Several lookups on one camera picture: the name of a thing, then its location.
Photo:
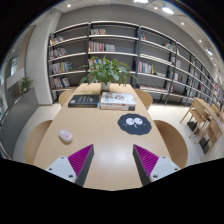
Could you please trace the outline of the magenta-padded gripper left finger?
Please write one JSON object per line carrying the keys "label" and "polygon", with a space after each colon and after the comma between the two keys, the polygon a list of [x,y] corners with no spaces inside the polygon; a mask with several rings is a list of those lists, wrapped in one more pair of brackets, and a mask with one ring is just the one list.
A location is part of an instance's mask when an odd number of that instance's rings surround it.
{"label": "magenta-padded gripper left finger", "polygon": [[94,146],[86,146],[70,156],[60,156],[46,171],[68,180],[76,185],[83,186],[94,156]]}

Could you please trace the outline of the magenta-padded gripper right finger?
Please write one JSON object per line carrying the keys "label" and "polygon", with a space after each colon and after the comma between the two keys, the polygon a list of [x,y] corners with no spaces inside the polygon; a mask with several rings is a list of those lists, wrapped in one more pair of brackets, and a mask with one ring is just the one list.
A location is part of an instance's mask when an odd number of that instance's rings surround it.
{"label": "magenta-padded gripper right finger", "polygon": [[133,157],[143,186],[180,170],[168,157],[158,157],[136,144],[133,145]]}

